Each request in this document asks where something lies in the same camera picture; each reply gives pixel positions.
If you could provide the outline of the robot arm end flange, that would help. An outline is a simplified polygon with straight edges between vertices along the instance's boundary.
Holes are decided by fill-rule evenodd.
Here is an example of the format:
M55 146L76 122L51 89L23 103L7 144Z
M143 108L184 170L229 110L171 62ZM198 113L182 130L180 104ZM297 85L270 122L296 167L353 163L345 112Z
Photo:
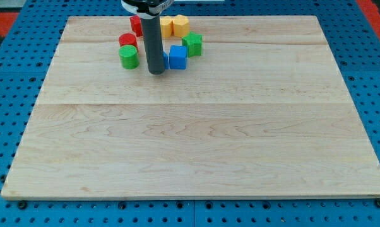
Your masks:
M142 19L150 20L173 4L174 0L121 0L122 7Z

